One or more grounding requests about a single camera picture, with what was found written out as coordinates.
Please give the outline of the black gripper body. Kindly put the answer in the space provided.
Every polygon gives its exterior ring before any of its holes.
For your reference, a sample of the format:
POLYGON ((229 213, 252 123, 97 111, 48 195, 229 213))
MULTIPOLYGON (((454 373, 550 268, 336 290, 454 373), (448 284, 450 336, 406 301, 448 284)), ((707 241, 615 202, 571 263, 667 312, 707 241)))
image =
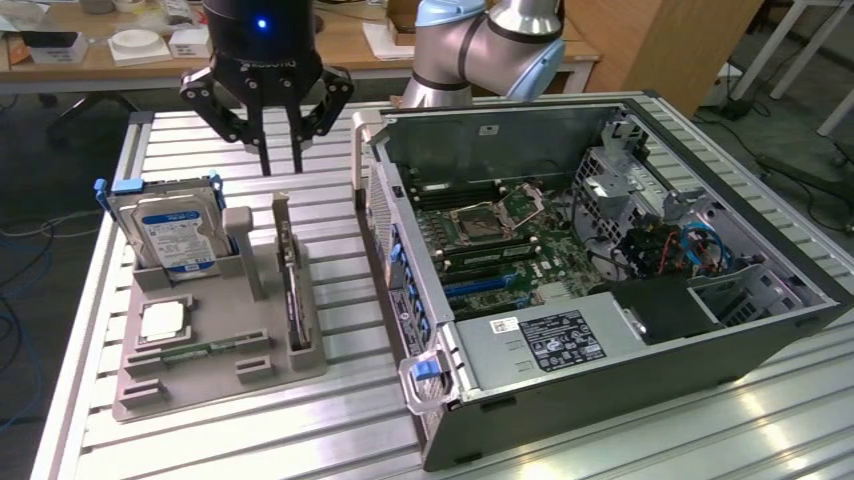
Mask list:
POLYGON ((216 82, 247 106, 299 104, 323 71, 315 47, 313 3, 208 0, 203 11, 216 82))

